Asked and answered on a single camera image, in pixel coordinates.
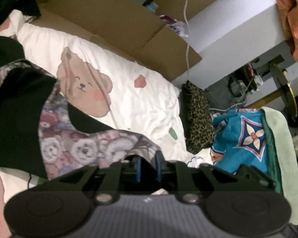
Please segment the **white bear print duvet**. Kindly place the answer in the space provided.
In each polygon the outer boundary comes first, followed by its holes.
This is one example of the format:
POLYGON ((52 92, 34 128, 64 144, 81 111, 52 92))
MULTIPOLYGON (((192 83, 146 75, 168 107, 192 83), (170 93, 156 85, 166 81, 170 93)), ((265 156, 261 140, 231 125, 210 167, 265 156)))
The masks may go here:
MULTIPOLYGON (((187 151, 180 91, 156 71, 80 37, 32 25, 17 10, 0 26, 0 36, 18 41, 26 60, 54 76, 61 94, 89 117, 115 130, 146 136, 167 160, 189 167, 211 162, 210 148, 197 154, 187 151)), ((0 167, 0 237, 11 236, 3 215, 6 202, 45 179, 0 167)))

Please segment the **white cabinet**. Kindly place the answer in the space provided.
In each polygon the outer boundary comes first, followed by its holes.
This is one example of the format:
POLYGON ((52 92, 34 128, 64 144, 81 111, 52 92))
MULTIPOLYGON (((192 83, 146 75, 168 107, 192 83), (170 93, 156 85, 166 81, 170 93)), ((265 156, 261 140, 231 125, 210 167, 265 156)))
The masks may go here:
POLYGON ((276 0, 217 0, 189 20, 188 44, 202 60, 172 83, 202 89, 285 41, 276 0))

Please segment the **light green blanket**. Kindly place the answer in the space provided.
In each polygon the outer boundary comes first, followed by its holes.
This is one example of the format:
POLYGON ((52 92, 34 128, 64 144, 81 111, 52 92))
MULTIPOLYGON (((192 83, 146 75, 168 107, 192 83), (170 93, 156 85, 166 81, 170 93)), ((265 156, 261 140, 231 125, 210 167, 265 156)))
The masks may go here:
POLYGON ((292 208, 290 222, 298 225, 298 165, 292 136, 281 112, 269 107, 262 110, 275 142, 283 195, 292 208))

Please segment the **teal patterned blanket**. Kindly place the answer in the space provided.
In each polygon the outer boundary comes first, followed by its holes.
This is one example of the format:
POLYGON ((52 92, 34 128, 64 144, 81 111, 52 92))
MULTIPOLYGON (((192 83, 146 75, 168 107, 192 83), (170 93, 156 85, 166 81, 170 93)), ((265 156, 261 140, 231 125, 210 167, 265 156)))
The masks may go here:
POLYGON ((217 168, 235 173, 244 164, 268 173, 263 116, 262 110, 240 108, 213 119, 216 136, 210 156, 217 168))

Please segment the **brown cardboard sheet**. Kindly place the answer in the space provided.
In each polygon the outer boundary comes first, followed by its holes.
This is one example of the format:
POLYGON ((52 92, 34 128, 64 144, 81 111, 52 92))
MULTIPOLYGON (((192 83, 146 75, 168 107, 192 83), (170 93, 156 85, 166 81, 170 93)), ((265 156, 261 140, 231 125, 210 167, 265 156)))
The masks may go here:
POLYGON ((135 60, 172 81, 202 57, 158 16, 133 0, 36 0, 34 20, 135 60))

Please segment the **leopard print garment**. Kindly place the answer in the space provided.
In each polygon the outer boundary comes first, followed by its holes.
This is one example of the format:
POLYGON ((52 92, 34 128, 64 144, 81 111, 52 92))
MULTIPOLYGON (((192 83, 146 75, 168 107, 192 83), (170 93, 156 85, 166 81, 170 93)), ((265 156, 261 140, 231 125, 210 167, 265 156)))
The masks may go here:
POLYGON ((202 149, 211 147, 215 130, 206 92, 187 81, 182 85, 179 102, 187 151, 197 154, 202 149))

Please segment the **gold round side table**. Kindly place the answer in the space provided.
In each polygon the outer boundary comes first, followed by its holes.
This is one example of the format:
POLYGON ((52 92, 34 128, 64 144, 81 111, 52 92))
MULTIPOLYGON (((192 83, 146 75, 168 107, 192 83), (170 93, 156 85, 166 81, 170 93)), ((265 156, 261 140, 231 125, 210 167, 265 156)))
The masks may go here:
POLYGON ((269 70, 271 71, 277 90, 259 99, 258 101, 253 102, 252 104, 248 105, 247 108, 261 108, 275 99, 282 97, 282 100, 285 104, 286 113, 292 119, 295 119, 298 116, 298 107, 294 91, 288 79, 275 62, 269 63, 269 70))

